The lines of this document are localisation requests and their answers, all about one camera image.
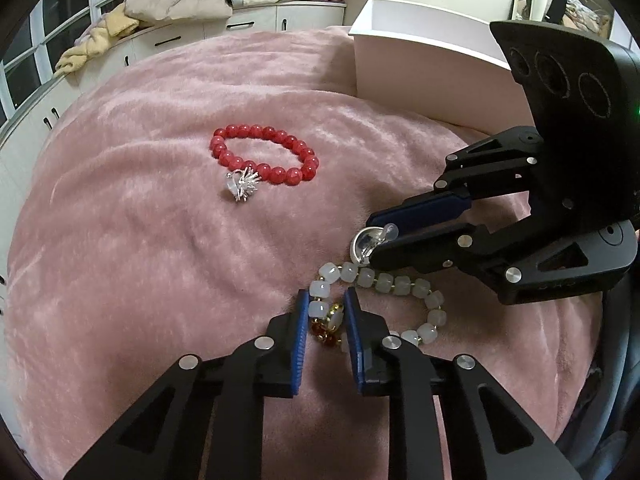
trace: black drawer handle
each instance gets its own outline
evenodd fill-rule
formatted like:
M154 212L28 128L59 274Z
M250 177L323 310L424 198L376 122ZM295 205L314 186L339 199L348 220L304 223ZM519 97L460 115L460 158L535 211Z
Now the black drawer handle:
M164 45L165 43L171 43L172 41L181 40L181 39L182 39L182 36L176 36L175 38L171 38L170 40L158 41L155 46Z
M226 28L235 28L235 27L253 27L255 22L246 22L246 23L232 23L231 25L227 25Z

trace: silver charm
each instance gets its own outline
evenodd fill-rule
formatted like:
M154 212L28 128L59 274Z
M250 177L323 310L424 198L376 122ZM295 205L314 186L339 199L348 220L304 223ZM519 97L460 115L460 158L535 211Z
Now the silver charm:
M351 261L359 267L368 266L373 249L396 238L398 238L396 224L387 224L384 227L365 227L351 241L349 250Z
M226 174L226 187L236 197L236 202L246 202L246 199L257 191L260 180L257 171L247 167L244 170L229 171Z

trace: white jade bead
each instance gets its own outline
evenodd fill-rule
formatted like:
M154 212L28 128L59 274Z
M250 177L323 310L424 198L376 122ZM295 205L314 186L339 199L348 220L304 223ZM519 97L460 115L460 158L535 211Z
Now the white jade bead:
M411 278L408 276L396 276L394 285L394 294L396 296L406 296L411 292Z
M420 325L418 330L416 331L420 338L422 339L423 344L428 345L429 343L433 343L436 341L438 337L438 331L436 327L434 327L431 323L425 323L424 325Z
M420 344L420 337L415 330L405 330L401 333L400 337L412 345L418 346Z
M316 280L309 285L309 295L312 298L328 298L331 294L331 285L326 281Z
M312 301L309 303L309 317L323 318L329 313L329 304L326 301Z
M393 285L393 282L394 277L391 274L380 272L380 274L378 275L378 281L376 282L376 290L378 292L386 294L391 290L391 285Z
M439 306L442 306L444 304L444 296L439 290L434 290L431 294L424 298L424 304L429 310L433 310L434 308L438 308Z
M318 274L320 274L329 285L340 279L340 269L338 269L336 264L332 264L331 262L320 267Z
M358 274L358 286L362 288L369 288L373 285L373 280L376 278L376 271L369 269L369 267L362 267Z
M434 308L427 314L427 322L435 326L443 326L447 322L447 313L440 308Z
M423 280L422 278L416 278L414 288L411 291L411 294L416 298L423 300L427 297L429 290L431 289L431 283L427 280Z
M344 282L353 283L358 275L358 266L351 262L344 262L342 264L342 270L340 272L340 278Z

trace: blue gripper pad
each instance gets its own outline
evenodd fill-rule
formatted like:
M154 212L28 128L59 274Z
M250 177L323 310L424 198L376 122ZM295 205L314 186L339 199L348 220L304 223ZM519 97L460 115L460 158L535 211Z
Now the blue gripper pad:
M400 233L405 235L458 218L467 209L471 209L472 202L471 198L464 198L452 192L444 192L415 202L410 199L402 205L373 213L367 220L367 227L396 224Z

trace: pink blanket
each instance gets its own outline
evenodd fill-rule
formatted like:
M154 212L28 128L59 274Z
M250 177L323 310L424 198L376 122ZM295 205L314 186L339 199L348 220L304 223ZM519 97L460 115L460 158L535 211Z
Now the pink blanket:
M180 355L225 355L261 334L322 264L348 256L372 211L431 189L444 156L482 138L354 95L343 28L229 35L139 62L60 119L15 231L6 314L19 418L46 480ZM208 150L227 123L306 140L318 176L234 203ZM281 146L229 143L296 164ZM526 212L510 196L469 219L495 228ZM449 322L429 352L475 355L557 438L591 361L599 298L501 306L455 269L430 279ZM426 316L415 298L360 299L395 330ZM309 338L300 395L266 402L263 478L386 479L387 431L385 401L357 396L345 354Z

